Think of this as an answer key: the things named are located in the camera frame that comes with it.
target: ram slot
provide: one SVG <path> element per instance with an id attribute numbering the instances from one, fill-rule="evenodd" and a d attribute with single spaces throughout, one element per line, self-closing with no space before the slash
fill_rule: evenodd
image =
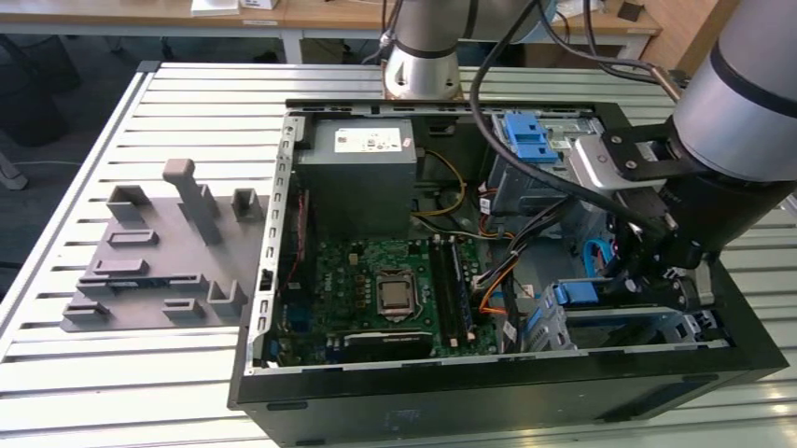
<path id="1" fill-rule="evenodd" d="M 433 268 L 433 283 L 435 285 L 437 315 L 443 342 L 450 347 L 458 347 L 465 339 L 465 325 L 462 311 L 455 298 L 455 270 L 451 243 L 438 238 L 430 241 L 430 264 Z"/>
<path id="2" fill-rule="evenodd" d="M 469 288 L 469 284 L 465 281 L 465 272 L 462 271 L 462 258 L 459 257 L 459 247 L 457 245 L 455 240 L 450 241 L 451 245 L 451 258 L 454 263 L 454 291 L 455 291 L 455 301 L 459 307 L 459 314 L 462 318 L 462 327 L 465 330 L 465 336 L 471 343 L 475 340 L 475 334 L 473 333 L 473 316 L 471 316 L 471 290 Z"/>

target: blue drive bay latch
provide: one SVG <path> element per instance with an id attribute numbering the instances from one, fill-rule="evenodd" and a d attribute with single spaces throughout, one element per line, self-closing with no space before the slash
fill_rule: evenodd
<path id="1" fill-rule="evenodd" d="M 547 146 L 547 130 L 533 114 L 507 114 L 505 131 L 511 142 L 511 149 L 521 161 L 527 163 L 555 163 L 557 151 Z"/>

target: open computer tower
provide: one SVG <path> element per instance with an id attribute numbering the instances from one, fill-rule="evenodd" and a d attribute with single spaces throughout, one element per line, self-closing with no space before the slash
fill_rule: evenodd
<path id="1" fill-rule="evenodd" d="M 513 296 L 521 325 L 482 313 L 473 285 L 562 194 L 495 158 L 461 103 L 287 108 L 231 385 L 280 446 L 647 419 L 788 365 L 720 263 L 698 313 L 601 299 L 611 235 L 583 203 L 529 240 L 513 292 L 487 297 L 499 309 Z M 579 142 L 629 125 L 613 104 L 485 111 L 574 181 Z M 537 133 L 515 141 L 511 126 Z"/>

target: motherboard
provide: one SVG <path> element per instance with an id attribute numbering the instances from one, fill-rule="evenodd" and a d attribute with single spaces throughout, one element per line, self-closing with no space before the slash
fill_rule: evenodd
<path id="1" fill-rule="evenodd" d="M 473 240 L 324 242 L 311 297 L 286 303 L 283 365 L 497 353 L 471 304 Z"/>

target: aluminum slotted table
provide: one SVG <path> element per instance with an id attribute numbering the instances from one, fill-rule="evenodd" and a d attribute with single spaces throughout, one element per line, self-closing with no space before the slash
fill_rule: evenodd
<path id="1" fill-rule="evenodd" d="M 465 69 L 467 90 L 474 70 Z M 597 71 L 495 69 L 485 99 L 615 102 L 634 124 L 673 104 L 654 86 Z M 136 73 L 81 171 L 0 305 L 0 447 L 275 446 L 227 409 L 238 327 L 65 333 L 59 328 L 117 184 L 175 196 L 163 162 L 196 161 L 216 195 L 270 194 L 288 98 L 380 98 L 376 68 L 166 63 Z M 724 261 L 769 334 L 797 366 L 797 221 L 773 211 Z M 395 441 L 390 446 L 793 446 L 797 367 L 729 387 L 649 422 Z"/>

